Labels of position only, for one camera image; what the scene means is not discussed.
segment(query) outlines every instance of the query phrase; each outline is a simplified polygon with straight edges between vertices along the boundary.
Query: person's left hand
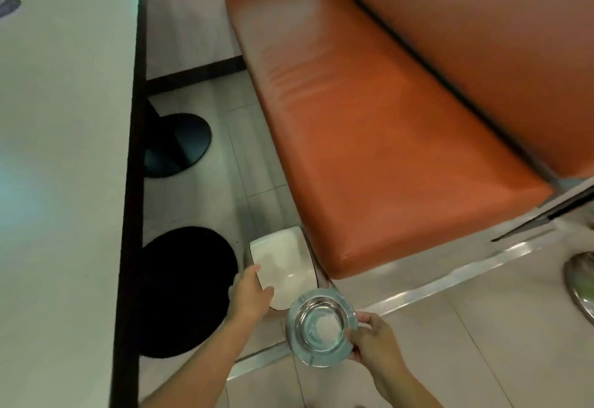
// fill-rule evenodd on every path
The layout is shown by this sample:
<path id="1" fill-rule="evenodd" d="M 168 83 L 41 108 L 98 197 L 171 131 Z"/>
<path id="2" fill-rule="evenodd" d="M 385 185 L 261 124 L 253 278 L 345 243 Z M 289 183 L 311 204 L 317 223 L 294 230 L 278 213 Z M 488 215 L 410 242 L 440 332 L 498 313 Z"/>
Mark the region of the person's left hand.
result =
<path id="1" fill-rule="evenodd" d="M 258 270 L 260 264 L 252 265 L 243 274 L 235 276 L 233 286 L 229 288 L 228 320 L 256 325 L 268 311 L 274 288 L 268 286 L 262 290 L 256 276 Z"/>

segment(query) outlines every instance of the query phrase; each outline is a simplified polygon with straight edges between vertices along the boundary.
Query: tiled floor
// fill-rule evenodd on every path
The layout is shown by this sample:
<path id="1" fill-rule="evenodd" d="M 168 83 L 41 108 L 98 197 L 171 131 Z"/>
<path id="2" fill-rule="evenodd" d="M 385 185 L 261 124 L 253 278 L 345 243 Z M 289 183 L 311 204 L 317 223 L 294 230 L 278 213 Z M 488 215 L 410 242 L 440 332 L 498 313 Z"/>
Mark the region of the tiled floor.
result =
<path id="1" fill-rule="evenodd" d="M 145 183 L 145 242 L 184 225 L 222 234 L 241 258 L 264 234 L 300 224 L 256 94 L 246 72 L 152 98 L 160 114 L 206 119 L 213 141 L 201 161 L 177 176 Z M 594 327 L 572 306 L 560 268 L 594 249 L 578 229 L 473 280 L 409 305 L 386 320 L 413 373 L 448 408 L 592 406 Z M 242 354 L 283 338 L 264 321 Z M 145 397 L 191 355 L 141 358 Z M 366 370 L 353 362 L 315 369 L 291 357 L 227 384 L 217 408 L 387 407 Z"/>

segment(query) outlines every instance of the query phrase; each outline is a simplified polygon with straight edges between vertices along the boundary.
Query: hand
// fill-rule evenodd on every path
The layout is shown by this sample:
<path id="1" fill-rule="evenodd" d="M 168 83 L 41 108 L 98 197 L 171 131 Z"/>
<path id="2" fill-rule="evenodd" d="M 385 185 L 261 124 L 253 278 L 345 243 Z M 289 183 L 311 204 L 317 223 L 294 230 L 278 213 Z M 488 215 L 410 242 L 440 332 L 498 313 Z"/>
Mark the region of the hand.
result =
<path id="1" fill-rule="evenodd" d="M 274 296 L 274 288 L 268 286 L 262 290 L 256 273 L 260 264 L 252 265 L 235 276 L 233 286 L 229 288 L 229 310 L 227 319 L 256 325 L 268 311 Z"/>
<path id="2" fill-rule="evenodd" d="M 370 328 L 345 329 L 346 337 L 355 347 L 349 358 L 367 367 L 378 392 L 388 400 L 391 382 L 408 374 L 400 347 L 390 325 L 377 314 L 358 312 L 357 320 Z"/>

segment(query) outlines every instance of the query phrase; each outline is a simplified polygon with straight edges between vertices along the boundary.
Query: wall baseboard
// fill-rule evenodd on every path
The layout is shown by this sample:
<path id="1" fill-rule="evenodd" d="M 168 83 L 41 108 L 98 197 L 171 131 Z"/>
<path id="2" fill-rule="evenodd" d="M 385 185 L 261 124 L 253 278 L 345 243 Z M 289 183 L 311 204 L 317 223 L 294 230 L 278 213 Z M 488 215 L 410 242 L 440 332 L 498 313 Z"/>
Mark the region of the wall baseboard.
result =
<path id="1" fill-rule="evenodd" d="M 235 56 L 222 61 L 213 62 L 193 69 L 163 75 L 147 80 L 147 95 L 153 96 L 162 92 L 169 92 L 182 87 L 190 86 L 209 79 L 218 78 L 244 71 L 247 67 L 243 56 Z"/>

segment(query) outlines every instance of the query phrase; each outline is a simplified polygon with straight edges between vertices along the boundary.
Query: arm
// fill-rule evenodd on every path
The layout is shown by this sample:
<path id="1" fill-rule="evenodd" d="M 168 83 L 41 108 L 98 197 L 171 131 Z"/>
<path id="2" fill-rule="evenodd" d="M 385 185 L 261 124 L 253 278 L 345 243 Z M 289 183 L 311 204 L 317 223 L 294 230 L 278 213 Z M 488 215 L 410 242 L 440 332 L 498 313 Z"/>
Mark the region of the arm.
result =
<path id="1" fill-rule="evenodd" d="M 145 399 L 141 408 L 213 408 L 227 376 L 262 319 L 274 289 L 262 291 L 256 277 L 259 265 L 235 277 L 227 319 L 163 386 Z"/>
<path id="2" fill-rule="evenodd" d="M 377 314 L 358 312 L 357 319 L 370 328 L 346 330 L 351 359 L 367 367 L 380 395 L 393 408 L 443 408 L 406 367 L 390 326 Z"/>

